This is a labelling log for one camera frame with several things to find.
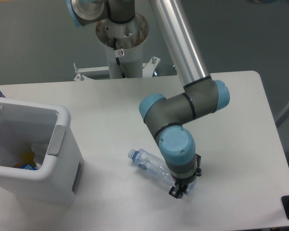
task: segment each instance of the white plastic bin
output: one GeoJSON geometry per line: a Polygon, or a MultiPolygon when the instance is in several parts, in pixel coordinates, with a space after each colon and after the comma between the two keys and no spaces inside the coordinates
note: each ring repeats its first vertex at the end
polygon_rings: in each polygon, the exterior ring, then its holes
{"type": "Polygon", "coordinates": [[[84,164],[62,106],[0,98],[0,186],[39,200],[70,203],[75,199],[84,164]],[[32,144],[45,144],[36,154],[38,170],[14,168],[32,144]]]}

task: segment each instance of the gray floor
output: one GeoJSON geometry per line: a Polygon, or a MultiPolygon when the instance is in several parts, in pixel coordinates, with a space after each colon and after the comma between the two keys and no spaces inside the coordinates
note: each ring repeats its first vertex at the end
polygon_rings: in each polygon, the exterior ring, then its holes
{"type": "MultiPolygon", "coordinates": [[[[184,0],[184,8],[210,72],[255,70],[273,116],[289,100],[289,2],[184,0]]],[[[172,62],[148,1],[136,10],[150,24],[144,59],[160,57],[161,75],[172,62]]],[[[0,84],[71,81],[78,67],[105,66],[95,25],[76,28],[65,0],[0,2],[0,84]]],[[[289,160],[289,120],[279,134],[289,160]]]]}

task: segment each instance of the bolt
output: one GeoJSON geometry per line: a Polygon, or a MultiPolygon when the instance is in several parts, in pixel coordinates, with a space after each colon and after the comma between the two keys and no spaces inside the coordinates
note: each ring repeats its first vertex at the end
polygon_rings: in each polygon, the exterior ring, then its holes
{"type": "Polygon", "coordinates": [[[155,56],[152,57],[152,64],[155,64],[155,61],[157,60],[157,58],[155,56]]]}
{"type": "Polygon", "coordinates": [[[76,63],[74,63],[74,69],[75,69],[75,72],[77,73],[78,72],[78,68],[76,67],[76,63]]]}
{"type": "Polygon", "coordinates": [[[152,77],[158,76],[158,70],[154,70],[152,77]]]}

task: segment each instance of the silver aluminum tube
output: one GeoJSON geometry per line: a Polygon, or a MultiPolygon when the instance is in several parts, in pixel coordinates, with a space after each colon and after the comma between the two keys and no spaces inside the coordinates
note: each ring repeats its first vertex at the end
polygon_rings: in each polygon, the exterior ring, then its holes
{"type": "Polygon", "coordinates": [[[180,0],[150,0],[183,86],[209,76],[180,0]]]}

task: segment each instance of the white table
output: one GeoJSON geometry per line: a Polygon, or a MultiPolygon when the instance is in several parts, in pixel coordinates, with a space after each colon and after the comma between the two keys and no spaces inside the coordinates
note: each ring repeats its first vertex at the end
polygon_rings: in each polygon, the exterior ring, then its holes
{"type": "Polygon", "coordinates": [[[178,200],[144,177],[131,148],[161,156],[138,112],[150,93],[183,92],[178,77],[1,86],[9,98],[60,104],[85,167],[71,205],[40,202],[0,188],[0,231],[224,231],[289,226],[281,196],[289,169],[256,72],[213,74],[229,87],[227,108],[186,126],[202,156],[194,195],[178,200]]]}

